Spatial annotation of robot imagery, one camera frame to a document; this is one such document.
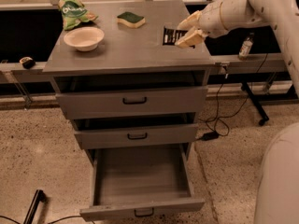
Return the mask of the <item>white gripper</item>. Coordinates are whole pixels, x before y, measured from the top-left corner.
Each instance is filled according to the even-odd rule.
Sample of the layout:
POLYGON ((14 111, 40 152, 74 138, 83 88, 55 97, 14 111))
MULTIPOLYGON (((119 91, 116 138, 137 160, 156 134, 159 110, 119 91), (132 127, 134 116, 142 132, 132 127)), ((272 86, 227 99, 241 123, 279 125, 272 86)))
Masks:
POLYGON ((210 3, 202 11, 197 10, 183 20, 178 25, 178 29, 192 29, 181 37, 175 45, 179 48, 185 49, 203 43, 208 36, 211 38, 217 38, 227 35, 229 31, 223 25, 221 19, 221 5, 222 1, 210 3))

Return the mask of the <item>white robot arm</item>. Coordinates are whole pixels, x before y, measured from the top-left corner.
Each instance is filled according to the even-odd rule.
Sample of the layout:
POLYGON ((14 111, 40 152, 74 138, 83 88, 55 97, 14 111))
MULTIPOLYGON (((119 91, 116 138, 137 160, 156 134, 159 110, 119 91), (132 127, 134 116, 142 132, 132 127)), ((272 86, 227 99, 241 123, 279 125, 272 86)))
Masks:
MULTIPOLYGON (((222 0, 196 11, 178 28, 187 48, 236 28, 270 26, 299 92, 299 9, 296 0, 222 0)), ((299 123, 276 134, 262 162, 254 224, 299 224, 299 123)))

